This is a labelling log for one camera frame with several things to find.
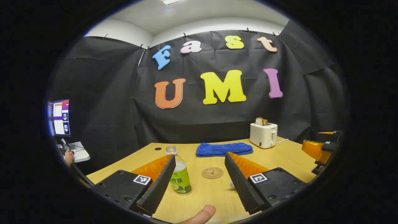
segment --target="purple letter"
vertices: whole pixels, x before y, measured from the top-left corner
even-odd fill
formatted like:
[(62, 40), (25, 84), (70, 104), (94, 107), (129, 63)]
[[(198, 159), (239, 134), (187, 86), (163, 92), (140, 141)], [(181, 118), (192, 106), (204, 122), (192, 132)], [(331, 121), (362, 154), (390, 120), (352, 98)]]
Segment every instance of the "purple letter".
[(271, 87), (271, 92), (269, 92), (270, 98), (281, 98), (283, 93), (279, 88), (278, 82), (278, 70), (276, 69), (264, 69), (264, 72), (267, 73), (269, 79), (269, 86)]

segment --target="computer screen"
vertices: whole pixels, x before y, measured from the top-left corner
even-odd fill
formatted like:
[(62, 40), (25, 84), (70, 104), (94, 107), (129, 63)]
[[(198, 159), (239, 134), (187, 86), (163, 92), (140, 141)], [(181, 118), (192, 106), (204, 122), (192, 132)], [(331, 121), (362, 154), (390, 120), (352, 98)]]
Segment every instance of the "computer screen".
[(48, 103), (50, 131), (56, 136), (70, 136), (69, 100), (56, 100)]

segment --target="blue towel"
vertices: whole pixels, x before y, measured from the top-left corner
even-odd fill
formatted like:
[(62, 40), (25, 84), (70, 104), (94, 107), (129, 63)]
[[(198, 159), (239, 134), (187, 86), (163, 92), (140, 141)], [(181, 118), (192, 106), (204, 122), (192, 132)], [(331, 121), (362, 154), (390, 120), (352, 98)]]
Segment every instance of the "blue towel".
[(225, 156), (225, 153), (232, 152), (237, 155), (245, 155), (253, 153), (253, 146), (243, 142), (224, 144), (224, 145), (210, 145), (201, 143), (196, 149), (197, 157), (212, 157)]

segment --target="green tea bottle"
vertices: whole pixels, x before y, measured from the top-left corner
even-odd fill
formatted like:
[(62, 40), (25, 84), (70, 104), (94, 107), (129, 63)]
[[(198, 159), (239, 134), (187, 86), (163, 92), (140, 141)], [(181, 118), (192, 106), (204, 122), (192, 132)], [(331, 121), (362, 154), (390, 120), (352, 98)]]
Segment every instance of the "green tea bottle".
[(189, 195), (192, 192), (192, 187), (189, 182), (187, 165), (177, 153), (178, 151), (175, 146), (166, 147), (166, 154), (174, 154), (176, 158), (176, 168), (170, 179), (170, 184), (177, 194)]

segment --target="bottle label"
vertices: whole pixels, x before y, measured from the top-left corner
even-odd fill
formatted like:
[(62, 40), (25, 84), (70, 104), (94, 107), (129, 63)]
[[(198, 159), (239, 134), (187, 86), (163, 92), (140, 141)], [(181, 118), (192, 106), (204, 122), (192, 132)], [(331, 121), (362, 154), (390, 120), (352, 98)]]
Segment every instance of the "bottle label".
[(170, 184), (172, 185), (174, 191), (178, 194), (187, 194), (191, 192), (192, 187), (189, 182), (188, 170), (187, 168), (173, 172), (173, 175), (170, 179)]

